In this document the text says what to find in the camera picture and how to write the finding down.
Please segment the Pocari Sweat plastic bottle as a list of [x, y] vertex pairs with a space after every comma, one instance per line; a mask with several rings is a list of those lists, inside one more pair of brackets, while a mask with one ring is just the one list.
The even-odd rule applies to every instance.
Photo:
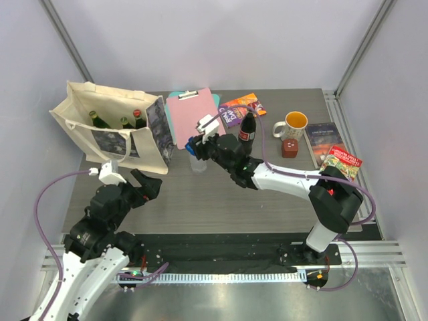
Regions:
[[191, 169], [194, 173], [201, 174], [207, 169], [207, 162], [205, 160], [199, 160], [199, 164], [191, 164]]

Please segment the Coca-Cola glass bottle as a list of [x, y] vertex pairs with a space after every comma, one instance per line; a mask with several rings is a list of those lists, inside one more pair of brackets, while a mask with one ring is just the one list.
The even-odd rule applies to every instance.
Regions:
[[241, 121], [238, 140], [242, 144], [246, 154], [251, 154], [253, 142], [256, 132], [255, 116], [252, 112], [248, 112], [245, 118]]
[[133, 111], [135, 129], [141, 129], [146, 127], [146, 120], [142, 117], [142, 112], [138, 109]]

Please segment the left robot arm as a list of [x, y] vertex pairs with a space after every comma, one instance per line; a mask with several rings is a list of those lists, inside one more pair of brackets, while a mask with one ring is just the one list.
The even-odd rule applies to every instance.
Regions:
[[38, 216], [40, 198], [33, 206], [35, 225], [58, 273], [45, 298], [29, 320], [83, 320], [107, 285], [121, 269], [134, 267], [144, 255], [142, 241], [118, 228], [128, 213], [158, 197], [162, 180], [131, 171], [139, 186], [133, 186], [109, 161], [101, 167], [84, 170], [102, 185], [96, 190], [84, 216], [64, 239], [64, 254], [59, 256], [47, 240]]

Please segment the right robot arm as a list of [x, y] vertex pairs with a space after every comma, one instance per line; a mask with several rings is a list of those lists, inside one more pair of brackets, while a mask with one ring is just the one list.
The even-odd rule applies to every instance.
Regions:
[[305, 263], [320, 263], [337, 235], [348, 231], [363, 197], [335, 167], [323, 171], [301, 171], [268, 165], [245, 153], [232, 134], [202, 135], [189, 139], [185, 148], [198, 160], [211, 159], [229, 173], [236, 185], [254, 190], [270, 190], [305, 199], [318, 218], [297, 258]]

